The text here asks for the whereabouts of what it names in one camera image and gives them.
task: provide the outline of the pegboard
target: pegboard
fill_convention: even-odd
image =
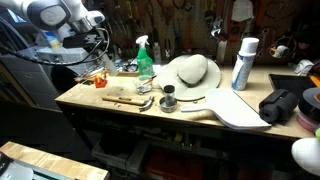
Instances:
[[[130,21],[128,17],[128,7],[127,2],[131,3],[133,18],[136,19],[138,13],[134,8],[134,3],[136,3],[140,15],[143,28],[139,26],[134,21]],[[265,13],[263,22],[258,26],[256,19],[252,22],[251,26],[251,36],[260,39],[260,44],[257,52],[261,53],[259,57],[257,56],[254,63],[255,64],[285,64],[292,60],[293,56],[288,56],[287,58],[276,59],[272,57],[267,49],[273,42],[284,36],[285,33],[290,31],[292,22],[296,17],[308,11],[312,4],[316,0],[269,0],[265,6]],[[154,15],[154,27],[158,30],[159,44],[162,50],[162,59],[165,59],[165,39],[169,39],[171,42],[171,55],[175,49],[174,44],[174,22],[178,22],[180,26],[180,37],[182,39],[182,44],[186,39],[186,29],[190,30],[190,40],[192,42],[193,53],[201,53],[205,55],[212,55],[215,57],[217,55],[217,40],[211,38],[206,22],[205,22],[205,3],[206,0],[186,0],[193,5],[190,12],[183,10],[178,10],[174,7],[172,0],[162,0],[163,7],[173,10],[173,17],[166,23],[166,18],[163,16],[162,7],[159,5],[158,0],[105,0],[104,9],[107,20],[109,20],[109,25],[112,28],[111,38],[112,42],[122,48],[123,53],[130,57],[135,57],[137,54],[137,45],[135,40],[137,37],[145,34],[150,34],[152,32],[152,26],[150,18],[148,16],[148,5],[150,2],[153,7]],[[183,0],[176,0],[176,4],[181,4]],[[261,6],[261,0],[252,0],[254,5],[254,16],[257,17],[257,12]],[[191,17],[191,28],[186,28],[186,23],[188,17]],[[240,33],[244,31],[246,22],[240,22]],[[265,36],[265,45],[262,47],[263,30],[268,29],[268,34]],[[233,64],[236,60],[236,55],[240,49],[241,40],[236,42],[228,42],[224,63]],[[149,54],[152,56],[152,50],[148,49]]]

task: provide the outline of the wooden plank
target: wooden plank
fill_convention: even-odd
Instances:
[[[107,170],[89,166],[70,159],[39,151],[14,142],[7,142],[0,151],[13,159],[78,180],[107,180]]]
[[[35,107],[36,105],[33,103],[32,99],[29,95],[24,91],[24,89],[20,86],[20,84],[14,79],[13,76],[9,73],[9,71],[1,64],[0,62],[0,70],[1,73],[10,81],[10,83],[16,88],[16,90],[21,94],[23,99],[27,102],[30,107]]]
[[[231,88],[232,67],[221,68],[222,78],[219,88]],[[259,103],[273,92],[268,75],[284,74],[293,75],[293,71],[285,67],[255,67],[252,69],[247,87],[244,91],[236,93],[249,104],[256,112],[259,111]],[[173,113],[164,113],[159,108],[159,100],[164,96],[163,91],[157,83],[157,78],[153,82],[153,90],[145,95],[138,95],[134,87],[134,77],[109,77],[108,84],[105,88],[96,89],[94,85],[76,85],[66,93],[59,96],[56,101],[61,104],[71,106],[85,107],[91,109],[100,109],[116,113],[127,114],[131,116],[151,117],[159,120],[183,122],[186,124],[203,125],[214,128],[226,128],[214,116],[212,111],[205,110],[192,113],[181,113],[179,107],[192,102],[178,102],[178,109]],[[145,111],[139,112],[137,106],[119,104],[114,102],[102,101],[102,96],[122,96],[137,100],[147,100],[149,96],[155,97],[152,107]],[[282,138],[304,138],[313,137],[313,134],[303,129],[296,121],[294,110],[291,118],[284,123],[275,123],[271,129],[264,131],[247,131],[258,135],[277,136]]]

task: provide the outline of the workbench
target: workbench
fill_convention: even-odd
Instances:
[[[231,88],[232,69],[233,67],[229,66],[220,67],[221,82],[218,88]],[[259,111],[259,103],[273,92],[268,77],[271,73],[294,75],[293,70],[286,66],[253,67],[245,90],[235,91],[256,112]],[[296,121],[298,107],[294,110],[288,121],[276,122],[267,130],[239,131],[223,125],[210,110],[192,113],[182,113],[179,110],[179,107],[182,105],[204,103],[205,99],[198,100],[197,102],[178,102],[178,108],[175,112],[162,112],[159,107],[159,100],[164,96],[164,93],[157,85],[157,79],[153,82],[153,90],[145,95],[137,94],[133,81],[134,77],[118,76],[108,77],[108,84],[105,88],[78,84],[56,99],[57,104],[90,150],[94,145],[86,137],[83,129],[103,133],[109,127],[118,128],[122,126],[129,128],[133,126],[145,126],[149,128],[170,129],[181,133],[194,133],[205,137],[213,136],[216,131],[219,131],[235,133],[240,139],[241,137],[245,137],[244,135],[249,134],[267,137],[272,140],[288,140],[289,142],[313,136],[312,133],[302,128]],[[138,100],[147,100],[149,96],[154,96],[155,101],[149,110],[139,112],[138,106],[103,101],[101,97],[104,95],[128,97]]]
[[[70,179],[107,180],[110,175],[107,170],[59,157],[14,142],[7,142],[0,148],[0,151],[10,158]]]

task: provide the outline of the hat brim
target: hat brim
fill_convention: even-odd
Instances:
[[[181,81],[178,76],[178,69],[182,64],[188,63],[186,58],[190,55],[183,55],[173,59],[162,71],[157,78],[159,85],[163,89],[166,85],[173,85],[175,87],[175,97],[179,101],[195,101],[205,97],[209,89],[217,88],[221,72],[217,64],[208,59],[208,69],[201,81],[194,87],[188,87],[187,84]]]

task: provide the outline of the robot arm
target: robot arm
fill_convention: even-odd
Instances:
[[[76,33],[85,33],[105,19],[99,11],[88,11],[81,0],[0,0],[0,6],[47,31],[68,23]]]

